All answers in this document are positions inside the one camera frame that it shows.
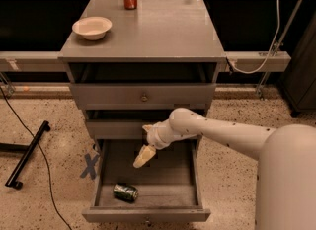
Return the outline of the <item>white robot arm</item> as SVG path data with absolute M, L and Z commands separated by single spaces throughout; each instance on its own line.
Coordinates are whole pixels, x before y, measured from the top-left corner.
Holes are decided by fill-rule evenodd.
M 316 128 L 281 128 L 209 119 L 185 108 L 145 125 L 147 143 L 133 166 L 158 150 L 198 135 L 258 161 L 255 230 L 316 230 Z

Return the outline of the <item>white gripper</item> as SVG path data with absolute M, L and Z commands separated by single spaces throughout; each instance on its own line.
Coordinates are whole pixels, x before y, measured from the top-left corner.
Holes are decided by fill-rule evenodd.
M 167 120 L 155 124 L 145 124 L 142 128 L 147 132 L 146 138 L 150 145 L 141 147 L 138 156 L 133 162 L 134 168 L 140 168 L 145 165 L 155 156 L 156 149 L 161 150 L 168 147 L 174 139 L 173 129 Z

